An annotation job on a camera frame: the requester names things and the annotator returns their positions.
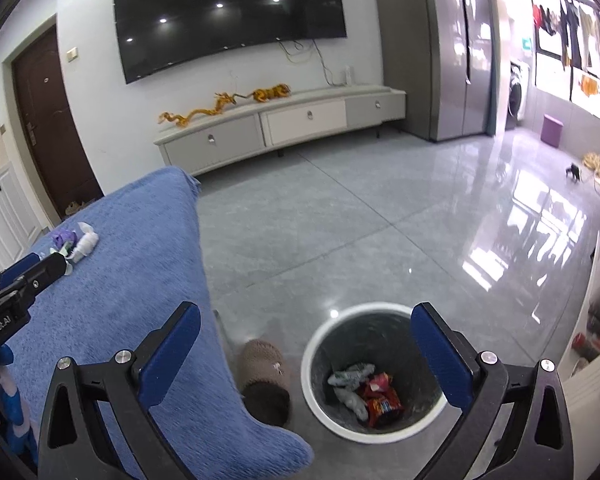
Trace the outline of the golden tiger figurine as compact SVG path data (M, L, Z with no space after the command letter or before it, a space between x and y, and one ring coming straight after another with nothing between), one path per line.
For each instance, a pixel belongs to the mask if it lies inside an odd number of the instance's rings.
M257 88L251 91L247 99L253 99L257 103L266 103L277 99L285 99L290 96L291 90L288 84L276 84L271 88Z

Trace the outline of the white bottle on cabinet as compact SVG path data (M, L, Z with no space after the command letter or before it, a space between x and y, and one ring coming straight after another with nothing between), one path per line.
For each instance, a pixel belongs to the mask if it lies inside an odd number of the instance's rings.
M354 85L353 67L350 65L344 66L344 81L346 82L347 86Z

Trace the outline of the small red white wrapper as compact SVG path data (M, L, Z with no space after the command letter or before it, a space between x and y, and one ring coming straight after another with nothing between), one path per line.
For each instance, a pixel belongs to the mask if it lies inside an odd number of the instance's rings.
M366 382L366 390L373 394L386 393L391 388L391 381L392 378L387 373L377 374Z

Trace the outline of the white rim trash bin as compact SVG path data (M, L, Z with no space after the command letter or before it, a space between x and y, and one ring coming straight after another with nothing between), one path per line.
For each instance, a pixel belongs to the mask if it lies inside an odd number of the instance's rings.
M336 436L363 444L399 442L429 427L446 407L437 379L417 347L412 312L411 307L390 302L361 304L325 322L310 339L301 361L302 393L312 414ZM391 387L405 408L398 422L370 428L368 421L361 422L338 401L327 379L356 363L375 365L370 378L380 373L391 376ZM360 398L366 382L354 390Z

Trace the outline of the grey steel refrigerator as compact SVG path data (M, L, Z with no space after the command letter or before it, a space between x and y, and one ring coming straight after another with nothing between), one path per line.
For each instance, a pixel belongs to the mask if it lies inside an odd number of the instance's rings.
M429 142L496 123L495 0L376 0L384 83L406 95L402 131Z

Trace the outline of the brown knitted slipper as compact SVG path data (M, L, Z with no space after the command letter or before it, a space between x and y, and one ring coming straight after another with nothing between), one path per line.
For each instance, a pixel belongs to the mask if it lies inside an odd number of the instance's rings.
M289 377L280 351L268 341L248 341L237 361L237 388L248 413L265 425L283 427L291 413Z

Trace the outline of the black toy animal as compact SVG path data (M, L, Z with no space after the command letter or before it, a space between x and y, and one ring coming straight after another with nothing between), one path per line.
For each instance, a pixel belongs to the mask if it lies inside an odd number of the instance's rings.
M570 177L570 179L573 180L574 182L581 181L580 167L576 164L571 164L569 167L567 167L565 174L567 177Z

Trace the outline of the black wall television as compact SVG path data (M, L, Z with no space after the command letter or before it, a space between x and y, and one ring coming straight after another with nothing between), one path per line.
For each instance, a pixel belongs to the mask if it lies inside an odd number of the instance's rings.
M129 84L225 50L347 35L342 0L114 0Z

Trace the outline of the dark brown entry door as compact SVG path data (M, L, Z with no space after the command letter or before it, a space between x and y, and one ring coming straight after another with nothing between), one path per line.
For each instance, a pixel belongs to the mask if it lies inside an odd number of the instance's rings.
M55 27L27 46L12 62L20 122L38 176L55 211L102 198L76 130L64 78Z

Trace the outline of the beige light switch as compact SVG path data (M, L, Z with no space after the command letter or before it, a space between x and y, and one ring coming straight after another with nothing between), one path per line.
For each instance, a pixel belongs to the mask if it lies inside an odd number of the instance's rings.
M72 62L74 60L76 60L79 56L79 52L77 48L72 48L67 52L67 60L69 62Z

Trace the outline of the washing machine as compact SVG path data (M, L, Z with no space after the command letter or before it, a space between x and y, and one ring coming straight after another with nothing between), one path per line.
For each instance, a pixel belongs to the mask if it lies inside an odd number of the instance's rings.
M529 89L530 66L525 62L510 63L509 94L505 129L516 128L524 119Z

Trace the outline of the red orange snack bag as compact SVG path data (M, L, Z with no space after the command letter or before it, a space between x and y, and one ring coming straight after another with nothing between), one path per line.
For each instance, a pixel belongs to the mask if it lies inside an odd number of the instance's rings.
M398 422L405 411L396 390L374 391L366 386L362 395L368 411L368 426L380 429Z

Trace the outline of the silver brown snack wrapper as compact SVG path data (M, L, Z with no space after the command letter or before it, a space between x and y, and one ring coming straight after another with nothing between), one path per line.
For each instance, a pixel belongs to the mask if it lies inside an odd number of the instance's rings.
M334 388L354 391L364 384L375 373L375 370L376 367L372 363L356 363L346 370L333 372L327 379L327 383Z

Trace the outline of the purple wrapper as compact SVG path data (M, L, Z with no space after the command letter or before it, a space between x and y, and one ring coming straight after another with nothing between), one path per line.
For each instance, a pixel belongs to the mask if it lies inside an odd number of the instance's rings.
M56 250L61 250L64 247L72 249L78 242L78 236L74 231L57 229L52 232L52 242Z

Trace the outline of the beige slippers at door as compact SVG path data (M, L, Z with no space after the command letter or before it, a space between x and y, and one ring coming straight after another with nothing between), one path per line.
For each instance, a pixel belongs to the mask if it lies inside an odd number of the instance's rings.
M65 215L67 217L71 217L74 214L76 214L77 212L83 210L84 208L90 206L92 203L94 203L94 200L90 200L89 202L82 202L82 203L78 203L75 200L73 202L71 202L66 210L65 210Z

